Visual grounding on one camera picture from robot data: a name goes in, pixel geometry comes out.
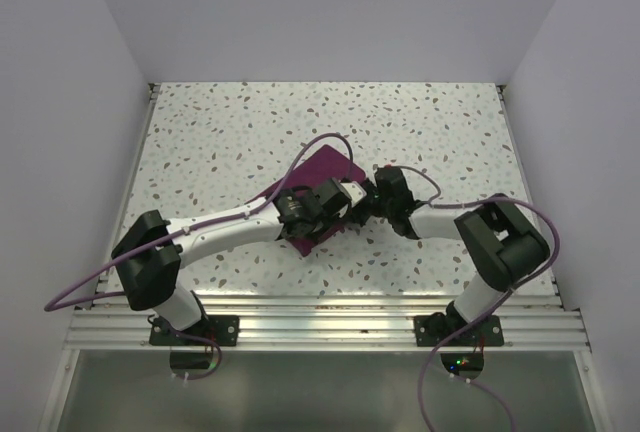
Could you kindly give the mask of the purple cloth mat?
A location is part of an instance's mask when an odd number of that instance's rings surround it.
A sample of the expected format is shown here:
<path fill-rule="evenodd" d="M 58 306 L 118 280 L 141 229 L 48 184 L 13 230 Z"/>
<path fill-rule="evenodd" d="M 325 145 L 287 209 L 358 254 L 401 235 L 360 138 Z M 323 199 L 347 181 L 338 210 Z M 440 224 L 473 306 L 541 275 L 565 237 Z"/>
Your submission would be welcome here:
<path fill-rule="evenodd" d="M 294 169 L 286 180 L 285 187 L 309 186 L 315 188 L 330 178 L 343 179 L 350 164 L 347 157 L 333 147 L 324 145 Z M 325 242 L 334 234 L 343 231 L 344 225 L 337 221 L 317 239 L 297 238 L 288 239 L 288 242 L 299 252 L 301 257 L 307 257 L 314 247 Z"/>

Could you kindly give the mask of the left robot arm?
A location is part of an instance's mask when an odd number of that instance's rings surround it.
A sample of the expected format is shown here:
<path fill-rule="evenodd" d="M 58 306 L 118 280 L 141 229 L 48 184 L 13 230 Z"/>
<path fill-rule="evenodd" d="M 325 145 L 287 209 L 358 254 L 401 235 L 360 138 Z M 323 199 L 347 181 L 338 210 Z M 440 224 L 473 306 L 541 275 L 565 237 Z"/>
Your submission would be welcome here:
<path fill-rule="evenodd" d="M 357 183 L 330 178 L 199 217 L 166 219 L 152 210 L 113 249 L 113 266 L 132 310 L 155 312 L 182 342 L 197 344 L 210 321 L 196 293 L 179 284 L 182 269 L 248 244 L 319 239 L 364 198 Z"/>

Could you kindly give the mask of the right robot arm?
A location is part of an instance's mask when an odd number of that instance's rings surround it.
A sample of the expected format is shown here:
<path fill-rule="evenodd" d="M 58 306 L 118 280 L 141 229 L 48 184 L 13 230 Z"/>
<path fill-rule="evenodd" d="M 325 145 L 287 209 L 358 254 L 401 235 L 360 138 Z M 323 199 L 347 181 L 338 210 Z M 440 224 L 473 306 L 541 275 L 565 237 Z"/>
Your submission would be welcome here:
<path fill-rule="evenodd" d="M 350 213 L 353 222 L 362 225 L 376 217 L 406 239 L 460 241 L 475 266 L 469 285 L 443 312 L 414 318 L 417 345 L 461 346 L 482 338 L 502 345 L 495 304 L 548 268 L 556 251 L 520 211 L 531 206 L 504 194 L 460 205 L 419 201 L 400 166 L 377 170 L 374 179 L 362 181 L 360 187 L 364 198 Z"/>

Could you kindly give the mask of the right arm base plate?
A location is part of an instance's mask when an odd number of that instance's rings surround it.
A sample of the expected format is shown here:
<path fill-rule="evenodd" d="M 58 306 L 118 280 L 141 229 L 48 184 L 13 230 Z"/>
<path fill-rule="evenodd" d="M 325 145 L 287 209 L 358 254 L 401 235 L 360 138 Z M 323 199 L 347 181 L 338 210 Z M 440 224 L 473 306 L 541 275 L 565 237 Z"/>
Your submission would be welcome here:
<path fill-rule="evenodd" d="M 418 347 L 502 347 L 505 339 L 500 319 L 496 315 L 469 326 L 462 319 L 434 313 L 413 317 L 413 331 Z"/>

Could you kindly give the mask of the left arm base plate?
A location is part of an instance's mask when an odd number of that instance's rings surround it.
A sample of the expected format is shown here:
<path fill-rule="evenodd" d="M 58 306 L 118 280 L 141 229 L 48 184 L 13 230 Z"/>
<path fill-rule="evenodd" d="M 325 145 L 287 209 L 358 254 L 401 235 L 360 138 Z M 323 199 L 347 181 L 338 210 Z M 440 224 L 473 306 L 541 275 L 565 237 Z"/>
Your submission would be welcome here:
<path fill-rule="evenodd" d="M 240 331 L 236 315 L 208 315 L 184 331 L 172 332 L 168 322 L 159 316 L 149 316 L 149 344 L 152 346 L 197 346 L 215 342 L 221 347 L 235 347 Z"/>

